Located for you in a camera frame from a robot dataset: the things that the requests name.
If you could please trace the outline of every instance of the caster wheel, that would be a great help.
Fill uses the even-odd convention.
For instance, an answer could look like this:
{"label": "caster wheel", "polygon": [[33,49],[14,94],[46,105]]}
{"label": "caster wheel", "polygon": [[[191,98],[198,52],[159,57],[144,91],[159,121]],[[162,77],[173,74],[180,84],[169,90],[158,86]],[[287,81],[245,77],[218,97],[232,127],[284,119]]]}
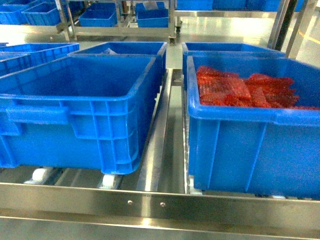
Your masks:
{"label": "caster wheel", "polygon": [[170,38],[170,46],[176,45],[176,41],[174,38]]}

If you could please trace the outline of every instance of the crate handle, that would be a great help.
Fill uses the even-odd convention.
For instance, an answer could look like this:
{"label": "crate handle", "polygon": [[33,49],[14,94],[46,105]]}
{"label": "crate handle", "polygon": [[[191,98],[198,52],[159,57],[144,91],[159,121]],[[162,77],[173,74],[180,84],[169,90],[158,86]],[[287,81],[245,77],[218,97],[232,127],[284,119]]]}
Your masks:
{"label": "crate handle", "polygon": [[69,109],[59,106],[13,105],[6,110],[8,120],[24,124],[57,124],[69,123]]}

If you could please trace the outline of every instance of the blue plastic crate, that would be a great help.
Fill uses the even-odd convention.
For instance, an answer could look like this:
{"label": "blue plastic crate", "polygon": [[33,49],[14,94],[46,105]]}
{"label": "blue plastic crate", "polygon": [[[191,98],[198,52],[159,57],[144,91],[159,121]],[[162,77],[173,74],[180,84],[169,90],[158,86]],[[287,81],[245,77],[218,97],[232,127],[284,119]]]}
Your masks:
{"label": "blue plastic crate", "polygon": [[166,73],[166,42],[125,42],[125,41],[111,41],[93,46],[84,50],[75,51],[69,53],[72,55],[109,55],[110,51],[113,51],[117,56],[130,55],[135,57],[152,56],[156,57],[156,69],[157,69],[157,81],[155,81],[154,94],[155,96],[159,92],[159,86],[162,83],[162,76]]}
{"label": "blue plastic crate", "polygon": [[29,54],[0,53],[0,76],[31,67]]}
{"label": "blue plastic crate", "polygon": [[169,10],[156,9],[136,13],[139,28],[167,28],[169,25]]}
{"label": "blue plastic crate", "polygon": [[244,10],[247,0],[213,0],[214,10]]}
{"label": "blue plastic crate", "polygon": [[[42,3],[45,2],[45,3],[56,4],[55,0],[40,0],[40,1]],[[70,11],[72,14],[75,14],[84,8],[84,4],[82,1],[69,1],[68,3],[69,3]],[[64,6],[64,12],[66,16],[68,16],[66,0],[62,0],[62,4]]]}
{"label": "blue plastic crate", "polygon": [[32,66],[37,66],[63,58],[79,49],[79,43],[27,43],[0,47],[0,52],[29,53]]}
{"label": "blue plastic crate", "polygon": [[88,10],[102,10],[102,11],[108,11],[108,10],[116,10],[116,4],[113,2],[95,2],[92,3],[87,9]]}
{"label": "blue plastic crate", "polygon": [[290,77],[320,107],[320,69],[287,58],[188,56],[189,173],[197,189],[320,198],[320,111],[200,105],[196,70]]}
{"label": "blue plastic crate", "polygon": [[[158,9],[165,9],[165,3],[163,1],[157,1],[156,5]],[[137,3],[135,5],[135,12],[140,12],[140,11],[147,11],[143,3]]]}
{"label": "blue plastic crate", "polygon": [[34,7],[40,4],[42,0],[12,0],[6,2],[4,5],[25,5],[26,7]]}
{"label": "blue plastic crate", "polygon": [[115,9],[86,10],[79,17],[79,22],[82,27],[114,27],[118,20]]}
{"label": "blue plastic crate", "polygon": [[70,1],[69,2],[70,11],[75,14],[84,8],[84,4],[81,1]]}
{"label": "blue plastic crate", "polygon": [[187,57],[188,56],[238,56],[238,57],[263,57],[281,58],[286,54],[262,46],[254,46],[246,43],[221,43],[221,42],[183,42],[183,75],[184,87],[187,89]]}
{"label": "blue plastic crate", "polygon": [[135,171],[156,103],[155,60],[71,56],[0,78],[0,166]]}
{"label": "blue plastic crate", "polygon": [[177,0],[177,10],[210,11],[214,0]]}
{"label": "blue plastic crate", "polygon": [[[281,0],[247,0],[246,8],[250,11],[277,12]],[[298,0],[296,12],[301,10],[304,0]]]}
{"label": "blue plastic crate", "polygon": [[27,19],[21,13],[27,7],[25,5],[0,5],[0,24],[21,25],[26,24]]}
{"label": "blue plastic crate", "polygon": [[54,3],[44,2],[22,12],[30,25],[55,26],[61,22],[59,10]]}

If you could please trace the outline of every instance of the empty blue crate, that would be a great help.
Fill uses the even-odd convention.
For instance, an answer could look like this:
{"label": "empty blue crate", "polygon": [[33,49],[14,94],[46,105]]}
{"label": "empty blue crate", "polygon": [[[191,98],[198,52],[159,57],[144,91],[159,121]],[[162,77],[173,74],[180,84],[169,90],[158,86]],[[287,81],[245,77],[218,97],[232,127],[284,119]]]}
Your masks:
{"label": "empty blue crate", "polygon": [[42,0],[12,0],[7,1],[4,5],[25,5],[26,7],[34,7],[40,4]]}
{"label": "empty blue crate", "polygon": [[70,56],[0,78],[0,167],[135,171],[156,103],[155,60]]}
{"label": "empty blue crate", "polygon": [[[158,9],[165,9],[165,3],[163,1],[157,1],[156,5],[158,7]],[[140,11],[147,11],[147,9],[145,8],[145,5],[143,3],[137,3],[135,5],[135,12],[138,13]]]}
{"label": "empty blue crate", "polygon": [[177,10],[210,11],[214,0],[177,0]]}
{"label": "empty blue crate", "polygon": [[0,5],[0,24],[2,25],[22,25],[27,23],[27,19],[21,13],[27,8],[25,5]]}
{"label": "empty blue crate", "polygon": [[161,76],[166,73],[166,42],[155,41],[110,41],[99,44],[97,46],[89,47],[84,50],[75,51],[69,55],[134,55],[134,56],[153,56],[156,57],[157,69],[162,70],[159,72],[158,84],[162,82]]}
{"label": "empty blue crate", "polygon": [[244,10],[247,0],[213,0],[213,10]]}
{"label": "empty blue crate", "polygon": [[[45,0],[45,1],[44,0],[40,0],[40,1],[56,4],[55,0]],[[76,14],[76,13],[78,13],[80,10],[82,10],[84,8],[84,4],[83,4],[82,1],[69,1],[68,3],[69,3],[70,11],[71,11],[72,14]],[[64,12],[65,12],[66,16],[68,16],[66,0],[62,0],[62,4],[64,6]]]}
{"label": "empty blue crate", "polygon": [[32,66],[44,64],[79,50],[79,43],[27,43],[0,47],[0,52],[28,53]]}
{"label": "empty blue crate", "polygon": [[167,28],[169,25],[169,10],[162,8],[145,10],[143,3],[137,3],[136,22],[139,28]]}
{"label": "empty blue crate", "polygon": [[114,3],[93,3],[79,17],[82,27],[114,27],[117,25],[116,5]]}
{"label": "empty blue crate", "polygon": [[95,2],[92,3],[87,9],[88,10],[92,10],[92,11],[96,11],[96,10],[100,10],[100,11],[108,11],[108,10],[116,10],[116,4],[113,2]]}
{"label": "empty blue crate", "polygon": [[285,53],[262,46],[246,43],[221,43],[221,42],[183,42],[183,75],[184,87],[187,89],[187,57],[188,56],[238,56],[238,57],[263,57],[281,58]]}
{"label": "empty blue crate", "polygon": [[0,76],[31,67],[29,54],[0,53]]}
{"label": "empty blue crate", "polygon": [[44,2],[22,12],[30,25],[55,26],[61,22],[59,11],[54,3]]}
{"label": "empty blue crate", "polygon": [[[277,12],[281,0],[247,0],[246,8],[250,11]],[[301,10],[304,0],[298,0],[296,12]]]}

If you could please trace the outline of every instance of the white plastic bag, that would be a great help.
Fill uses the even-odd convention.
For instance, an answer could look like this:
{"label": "white plastic bag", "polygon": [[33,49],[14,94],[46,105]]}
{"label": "white plastic bag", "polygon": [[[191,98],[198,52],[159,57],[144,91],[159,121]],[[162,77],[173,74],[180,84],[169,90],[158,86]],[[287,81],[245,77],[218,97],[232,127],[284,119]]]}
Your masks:
{"label": "white plastic bag", "polygon": [[105,51],[103,51],[104,54],[109,54],[109,55],[117,55],[115,51],[113,51],[110,47],[108,47]]}
{"label": "white plastic bag", "polygon": [[146,10],[156,10],[158,9],[158,5],[156,1],[145,1],[143,6]]}

